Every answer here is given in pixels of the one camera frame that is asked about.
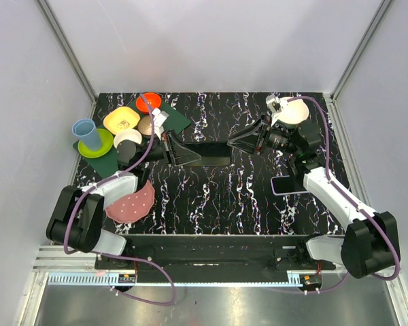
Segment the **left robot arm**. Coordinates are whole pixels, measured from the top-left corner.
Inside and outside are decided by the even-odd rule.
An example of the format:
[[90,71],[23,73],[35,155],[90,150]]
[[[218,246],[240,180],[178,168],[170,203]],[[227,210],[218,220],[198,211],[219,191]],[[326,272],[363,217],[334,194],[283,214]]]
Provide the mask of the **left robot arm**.
[[107,254],[115,267],[125,269],[133,262],[133,252],[125,247],[125,238],[103,229],[105,209],[145,185],[148,173],[140,164],[162,160],[182,166],[201,160],[202,155],[171,131],[163,133],[160,141],[150,139],[146,146],[123,140],[116,151],[119,170],[112,176],[85,188],[68,185],[62,189],[46,237],[63,245],[68,255],[77,251]]

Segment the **black phone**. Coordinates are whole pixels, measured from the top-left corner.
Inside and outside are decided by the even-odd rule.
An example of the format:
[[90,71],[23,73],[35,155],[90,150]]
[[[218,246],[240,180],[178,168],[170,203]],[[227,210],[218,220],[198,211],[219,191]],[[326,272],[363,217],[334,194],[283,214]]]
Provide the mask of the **black phone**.
[[224,142],[187,143],[186,146],[201,156],[200,160],[185,164],[185,167],[229,166],[232,148]]

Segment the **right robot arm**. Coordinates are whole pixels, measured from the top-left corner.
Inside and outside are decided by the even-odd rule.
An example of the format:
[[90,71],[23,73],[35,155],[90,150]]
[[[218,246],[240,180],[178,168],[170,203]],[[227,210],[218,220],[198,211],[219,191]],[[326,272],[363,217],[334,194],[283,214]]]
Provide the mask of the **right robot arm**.
[[311,120],[286,131],[260,119],[228,139],[228,146],[251,155],[266,149],[290,154],[287,176],[271,178],[274,196],[314,195],[344,229],[342,238],[310,236],[295,252],[295,261],[310,269],[320,260],[342,265],[354,278],[363,278],[386,268],[399,271],[401,260],[397,222],[389,212],[378,213],[332,176],[316,153],[321,145],[320,127]]

